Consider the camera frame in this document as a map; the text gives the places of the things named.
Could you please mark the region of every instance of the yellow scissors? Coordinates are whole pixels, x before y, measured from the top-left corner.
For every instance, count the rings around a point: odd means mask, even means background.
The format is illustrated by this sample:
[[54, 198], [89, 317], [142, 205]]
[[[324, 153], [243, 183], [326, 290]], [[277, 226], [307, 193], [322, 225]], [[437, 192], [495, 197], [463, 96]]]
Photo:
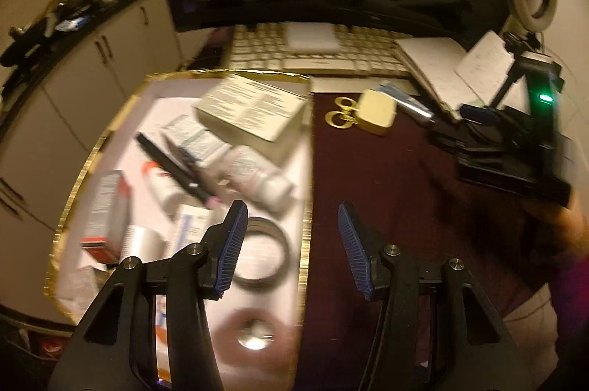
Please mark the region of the yellow scissors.
[[[355, 111], [358, 110], [358, 103], [355, 100], [350, 99], [349, 97], [338, 97], [334, 102], [335, 105], [340, 108], [340, 110], [329, 111], [327, 114], [325, 114], [325, 121], [329, 125], [338, 129], [347, 129], [350, 128], [353, 124], [358, 123], [358, 121], [352, 115]], [[334, 122], [334, 117], [336, 115], [339, 115], [340, 119], [343, 121], [341, 125], [338, 125]]]

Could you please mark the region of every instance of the space bar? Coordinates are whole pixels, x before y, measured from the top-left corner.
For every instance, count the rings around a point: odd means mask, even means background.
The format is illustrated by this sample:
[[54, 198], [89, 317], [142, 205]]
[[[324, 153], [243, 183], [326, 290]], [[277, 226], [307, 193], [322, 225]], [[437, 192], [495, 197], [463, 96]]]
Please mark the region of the space bar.
[[289, 72], [355, 72], [354, 63], [347, 59], [285, 59], [283, 69]]

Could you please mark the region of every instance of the black countertop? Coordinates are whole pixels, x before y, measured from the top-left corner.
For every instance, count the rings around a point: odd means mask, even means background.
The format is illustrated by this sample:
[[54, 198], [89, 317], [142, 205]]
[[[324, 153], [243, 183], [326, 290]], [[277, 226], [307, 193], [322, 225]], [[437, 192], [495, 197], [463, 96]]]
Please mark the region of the black countertop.
[[39, 61], [36, 69], [31, 73], [26, 86], [24, 86], [24, 88], [21, 87], [20, 90], [14, 92], [16, 97], [10, 97], [10, 99], [7, 100], [8, 103], [12, 104], [11, 107], [5, 110], [7, 104], [3, 105], [4, 109], [0, 112], [0, 142], [2, 142], [6, 136], [10, 126], [27, 103], [28, 98], [53, 68], [86, 36], [94, 32], [114, 15], [120, 13], [122, 10], [137, 1], [138, 0], [118, 0], [115, 4], [104, 7], [102, 10], [98, 11], [98, 13], [82, 26], [80, 30], [63, 33], [63, 37], [57, 39], [51, 44], [51, 52]]

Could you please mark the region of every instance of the white bottle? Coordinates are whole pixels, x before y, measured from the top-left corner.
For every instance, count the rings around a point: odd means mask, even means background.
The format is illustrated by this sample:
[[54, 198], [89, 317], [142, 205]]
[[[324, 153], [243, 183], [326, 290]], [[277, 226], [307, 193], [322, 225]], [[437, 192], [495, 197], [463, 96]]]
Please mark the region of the white bottle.
[[270, 212], [279, 213], [290, 202], [293, 183], [251, 147], [232, 148], [222, 158], [219, 171], [247, 198], [263, 204]]
[[157, 162], [145, 162], [141, 174], [155, 201], [167, 216], [173, 218], [182, 204], [202, 206], [198, 200], [188, 195], [169, 173], [160, 168]]

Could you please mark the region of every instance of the dark brown table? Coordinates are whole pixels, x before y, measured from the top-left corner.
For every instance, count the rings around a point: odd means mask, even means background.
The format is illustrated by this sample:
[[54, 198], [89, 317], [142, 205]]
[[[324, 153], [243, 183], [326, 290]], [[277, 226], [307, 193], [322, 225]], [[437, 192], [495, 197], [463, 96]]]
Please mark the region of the dark brown table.
[[403, 113], [383, 137], [328, 126], [324, 116], [337, 109], [339, 95], [315, 96], [313, 228], [296, 390], [356, 389], [375, 331], [380, 304], [356, 290], [338, 233], [343, 200], [416, 259], [461, 258], [502, 316], [546, 281], [519, 252], [517, 197], [459, 182], [452, 156], [428, 144]]

